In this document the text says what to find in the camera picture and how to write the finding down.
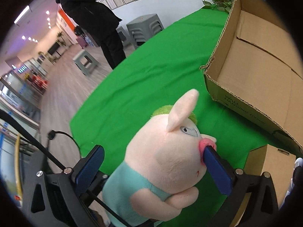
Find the stuffed toy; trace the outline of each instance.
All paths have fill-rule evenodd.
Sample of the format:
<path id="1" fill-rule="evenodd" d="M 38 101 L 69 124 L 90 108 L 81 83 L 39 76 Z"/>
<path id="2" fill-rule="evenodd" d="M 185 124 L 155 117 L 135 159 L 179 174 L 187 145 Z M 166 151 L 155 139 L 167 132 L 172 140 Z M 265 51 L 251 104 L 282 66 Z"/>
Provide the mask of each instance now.
<path id="1" fill-rule="evenodd" d="M 192 89 L 173 106 L 155 111 L 106 181 L 104 203 L 131 226 L 150 222 L 148 226 L 157 226 L 177 217 L 197 200 L 194 185 L 206 172 L 204 148 L 211 145 L 216 149 L 216 139 L 200 134 L 196 127 L 192 111 L 198 97 L 199 92 Z M 107 214 L 112 225 L 125 227 Z"/>

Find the cardboard box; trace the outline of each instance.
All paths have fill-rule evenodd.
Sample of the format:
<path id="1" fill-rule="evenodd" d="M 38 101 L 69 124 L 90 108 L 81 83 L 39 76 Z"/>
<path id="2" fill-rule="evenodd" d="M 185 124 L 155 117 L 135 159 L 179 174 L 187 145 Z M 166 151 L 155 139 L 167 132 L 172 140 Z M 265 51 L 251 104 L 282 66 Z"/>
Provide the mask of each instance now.
<path id="1" fill-rule="evenodd" d="M 244 172 L 246 174 L 257 176 L 262 175 L 263 172 L 269 172 L 272 176 L 278 206 L 280 207 L 290 185 L 295 160 L 295 155 L 268 144 L 250 151 L 244 166 Z M 231 227 L 236 226 L 240 222 L 249 197 L 250 193 L 247 193 L 232 224 L 230 225 Z"/>
<path id="2" fill-rule="evenodd" d="M 218 101 L 303 152 L 303 64 L 264 0 L 235 0 L 204 72 Z"/>

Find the ceiling light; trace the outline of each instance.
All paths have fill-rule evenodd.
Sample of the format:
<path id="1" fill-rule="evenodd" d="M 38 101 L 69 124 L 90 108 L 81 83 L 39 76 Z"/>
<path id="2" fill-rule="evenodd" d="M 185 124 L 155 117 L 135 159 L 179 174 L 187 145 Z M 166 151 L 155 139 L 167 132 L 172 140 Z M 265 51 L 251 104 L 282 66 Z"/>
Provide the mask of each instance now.
<path id="1" fill-rule="evenodd" d="M 23 15 L 25 15 L 25 13 L 29 10 L 29 6 L 26 6 L 26 8 L 19 14 L 19 16 L 17 17 L 17 19 L 14 21 L 15 24 L 17 24 L 19 22 L 19 20 L 22 18 Z"/>

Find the person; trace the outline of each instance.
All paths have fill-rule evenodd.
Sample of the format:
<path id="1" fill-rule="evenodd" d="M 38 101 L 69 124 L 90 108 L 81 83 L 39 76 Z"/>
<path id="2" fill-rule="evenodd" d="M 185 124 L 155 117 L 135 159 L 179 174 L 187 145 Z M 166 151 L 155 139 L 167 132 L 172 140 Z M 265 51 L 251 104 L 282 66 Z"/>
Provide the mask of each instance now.
<path id="1" fill-rule="evenodd" d="M 126 57 L 116 28 L 120 18 L 96 0 L 56 0 L 63 11 L 85 29 L 101 46 L 106 60 L 114 69 Z"/>

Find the yellow pole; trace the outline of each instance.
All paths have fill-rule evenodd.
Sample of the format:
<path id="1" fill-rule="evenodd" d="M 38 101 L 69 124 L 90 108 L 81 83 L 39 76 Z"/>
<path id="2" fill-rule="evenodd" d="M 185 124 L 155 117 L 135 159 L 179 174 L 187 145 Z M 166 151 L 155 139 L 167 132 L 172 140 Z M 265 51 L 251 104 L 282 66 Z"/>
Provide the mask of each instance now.
<path id="1" fill-rule="evenodd" d="M 21 205 L 22 205 L 22 186 L 21 186 L 20 167 L 19 167 L 19 148 L 20 148 L 20 134 L 18 134 L 15 143 L 15 180 L 17 186 L 17 194 L 21 199 Z"/>

